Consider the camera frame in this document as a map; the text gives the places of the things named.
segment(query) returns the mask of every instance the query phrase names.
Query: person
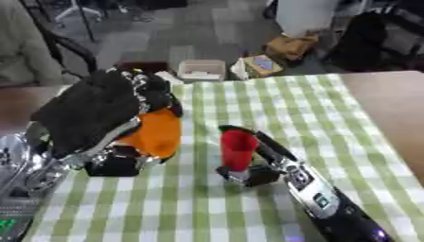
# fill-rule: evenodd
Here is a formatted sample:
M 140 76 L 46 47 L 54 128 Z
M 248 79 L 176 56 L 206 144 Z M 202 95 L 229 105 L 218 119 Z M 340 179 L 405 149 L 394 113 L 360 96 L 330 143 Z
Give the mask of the person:
M 0 1 L 0 88 L 65 84 L 62 67 L 19 0 Z

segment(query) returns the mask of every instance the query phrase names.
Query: wooden table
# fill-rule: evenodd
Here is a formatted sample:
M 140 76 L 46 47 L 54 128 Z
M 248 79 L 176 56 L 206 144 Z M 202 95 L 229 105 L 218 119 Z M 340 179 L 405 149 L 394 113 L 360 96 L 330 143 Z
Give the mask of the wooden table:
M 342 78 L 424 185 L 424 74 L 387 72 Z M 23 130 L 29 115 L 59 90 L 59 86 L 0 90 L 0 135 Z

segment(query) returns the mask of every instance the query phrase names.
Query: red plastic cup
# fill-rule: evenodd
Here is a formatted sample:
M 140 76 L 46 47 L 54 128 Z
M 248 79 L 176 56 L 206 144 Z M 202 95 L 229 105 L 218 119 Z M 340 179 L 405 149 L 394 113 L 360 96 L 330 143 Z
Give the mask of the red plastic cup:
M 254 135 L 241 131 L 229 130 L 221 137 L 222 165 L 231 171 L 244 171 L 252 161 L 252 154 L 258 146 Z

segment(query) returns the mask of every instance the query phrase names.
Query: orange object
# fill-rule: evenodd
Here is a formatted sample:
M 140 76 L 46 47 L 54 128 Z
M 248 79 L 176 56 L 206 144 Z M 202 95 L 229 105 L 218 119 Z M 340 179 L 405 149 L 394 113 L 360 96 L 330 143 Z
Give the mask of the orange object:
M 141 128 L 119 141 L 143 154 L 161 159 L 172 156 L 180 145 L 180 119 L 168 109 L 140 114 Z

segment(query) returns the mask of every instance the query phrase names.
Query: plaid tablecloth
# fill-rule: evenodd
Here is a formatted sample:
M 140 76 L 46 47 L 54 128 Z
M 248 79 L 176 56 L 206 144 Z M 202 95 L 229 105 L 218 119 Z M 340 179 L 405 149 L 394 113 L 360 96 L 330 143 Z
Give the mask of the plaid tablecloth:
M 71 173 L 27 241 L 324 241 L 282 182 L 241 189 L 215 173 L 222 124 L 270 134 L 398 241 L 424 241 L 422 187 L 339 76 L 197 83 L 173 92 L 185 109 L 178 155 L 136 178 Z

